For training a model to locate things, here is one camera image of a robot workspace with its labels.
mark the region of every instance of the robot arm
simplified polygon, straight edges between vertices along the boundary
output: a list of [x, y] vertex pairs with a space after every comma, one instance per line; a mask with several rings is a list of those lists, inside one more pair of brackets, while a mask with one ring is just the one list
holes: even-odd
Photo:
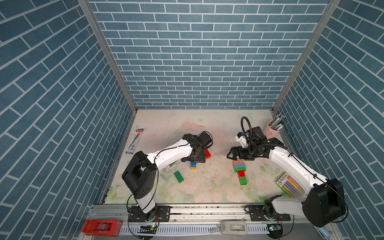
[[205, 162], [205, 150], [212, 146], [207, 132], [199, 135], [185, 134], [177, 143], [160, 151], [144, 154], [135, 153], [122, 174], [142, 211], [147, 214], [156, 207], [151, 190], [156, 172], [181, 159], [182, 162]]
[[327, 179], [290, 153], [281, 141], [266, 139], [260, 127], [248, 125], [247, 134], [239, 132], [236, 136], [241, 146], [231, 148], [227, 158], [247, 161], [256, 157], [269, 158], [284, 169], [307, 195], [305, 198], [274, 196], [267, 199], [264, 209], [269, 219], [274, 218], [276, 213], [290, 214], [306, 217], [316, 227], [323, 227], [346, 213], [341, 182]]
[[[269, 159], [284, 169], [302, 187], [305, 194], [309, 194], [315, 184], [321, 185], [327, 181], [325, 176], [310, 168], [300, 159], [296, 160], [292, 156], [290, 157], [290, 153], [284, 148], [275, 147], [270, 150]], [[308, 171], [316, 174], [319, 179], [314, 178]]]

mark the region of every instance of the blue brick wallpaper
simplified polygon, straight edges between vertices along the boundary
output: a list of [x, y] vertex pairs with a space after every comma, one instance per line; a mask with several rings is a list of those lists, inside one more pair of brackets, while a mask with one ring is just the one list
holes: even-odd
[[0, 239], [72, 239], [132, 111], [76, 0], [0, 2]]
[[139, 109], [270, 109], [328, 0], [91, 0]]
[[296, 153], [339, 179], [345, 239], [384, 233], [384, 1], [342, 0], [281, 111]]

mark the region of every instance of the colored marker pack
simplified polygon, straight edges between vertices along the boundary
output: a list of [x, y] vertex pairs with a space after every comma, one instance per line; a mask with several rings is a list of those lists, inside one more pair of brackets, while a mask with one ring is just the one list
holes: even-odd
[[289, 197], [302, 197], [304, 195], [303, 189], [295, 182], [291, 176], [283, 172], [275, 181], [281, 190]]
[[135, 134], [132, 137], [132, 141], [129, 144], [129, 146], [128, 146], [127, 150], [125, 151], [125, 153], [133, 154], [133, 152], [135, 151], [136, 145], [138, 144], [139, 139], [140, 139], [141, 135], [143, 134], [143, 131], [144, 131], [143, 128], [138, 129], [138, 130], [135, 131]]

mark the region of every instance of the aluminum frame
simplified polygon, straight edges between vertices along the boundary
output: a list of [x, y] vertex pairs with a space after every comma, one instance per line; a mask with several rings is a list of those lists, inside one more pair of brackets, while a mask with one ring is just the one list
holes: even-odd
[[[158, 204], [171, 206], [169, 222], [161, 224], [219, 224], [223, 220], [242, 220], [251, 223], [274, 223], [276, 221], [251, 221], [244, 206], [249, 203], [231, 204]], [[87, 220], [117, 219], [126, 221], [128, 212], [126, 204], [92, 205]], [[297, 223], [309, 223], [308, 219], [295, 217]]]
[[102, 194], [100, 196], [100, 199], [98, 201], [100, 204], [104, 204], [104, 202], [105, 202], [105, 198], [107, 197], [109, 188], [111, 187], [111, 184], [112, 184], [112, 181], [113, 181], [113, 177], [115, 176], [116, 170], [117, 170], [117, 168], [119, 166], [119, 162], [120, 162], [121, 156], [122, 156], [122, 154], [124, 152], [125, 145], [127, 144], [129, 133], [131, 132], [131, 129], [132, 129], [135, 117], [136, 117], [136, 113], [133, 113], [132, 116], [131, 116], [131, 119], [129, 120], [129, 124], [127, 126], [127, 129], [125, 131], [124, 138], [121, 141], [118, 153], [117, 153], [117, 155], [115, 157], [115, 160], [113, 161], [113, 165], [111, 167], [111, 171], [109, 172], [107, 181], [105, 182], [105, 186], [104, 186], [103, 192], [102, 192]]
[[103, 51], [105, 58], [108, 61], [109, 66], [112, 69], [113, 74], [116, 77], [117, 82], [119, 83], [119, 86], [124, 93], [125, 98], [128, 101], [129, 106], [132, 108], [133, 113], [137, 112], [137, 107], [135, 105], [135, 102], [133, 101], [131, 95], [129, 94], [128, 87], [125, 84], [124, 78], [121, 75], [121, 72], [119, 70], [119, 67], [116, 63], [115, 58], [112, 55], [111, 49], [109, 48], [107, 41], [104, 37], [103, 32], [101, 31], [100, 25], [97, 22], [96, 16], [92, 10], [92, 7], [88, 0], [78, 0], [80, 4], [80, 8], [84, 13], [85, 18], [87, 19], [100, 47]]
[[325, 7], [323, 14], [321, 15], [321, 18], [318, 24], [316, 24], [312, 32], [312, 35], [310, 36], [307, 44], [304, 47], [302, 54], [297, 60], [297, 63], [293, 67], [287, 82], [285, 83], [283, 89], [281, 90], [279, 96], [277, 97], [275, 103], [272, 106], [273, 112], [277, 112], [277, 110], [279, 109], [281, 103], [283, 102], [285, 96], [288, 94], [289, 89], [292, 87], [293, 83], [295, 82], [297, 76], [299, 75], [299, 72], [301, 71], [301, 69], [305, 64], [305, 61], [308, 59], [309, 55], [311, 54], [312, 49], [316, 45], [317, 40], [319, 40], [321, 34], [323, 33], [325, 27], [327, 26], [329, 20], [331, 19], [331, 16], [335, 12], [340, 1], [341, 0], [330, 0], [328, 5]]

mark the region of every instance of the pink pen holder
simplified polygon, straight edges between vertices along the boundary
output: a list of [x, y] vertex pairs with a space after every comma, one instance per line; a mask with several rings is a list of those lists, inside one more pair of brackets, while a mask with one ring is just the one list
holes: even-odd
[[270, 121], [268, 122], [268, 124], [266, 125], [266, 127], [265, 127], [265, 129], [264, 129], [264, 131], [263, 131], [263, 134], [266, 136], [267, 139], [276, 137], [276, 136], [280, 133], [280, 131], [281, 131], [281, 130], [278, 130], [278, 131], [273, 130], [273, 129], [269, 126], [269, 124], [271, 124], [272, 121], [273, 121], [273, 120], [270, 120]]

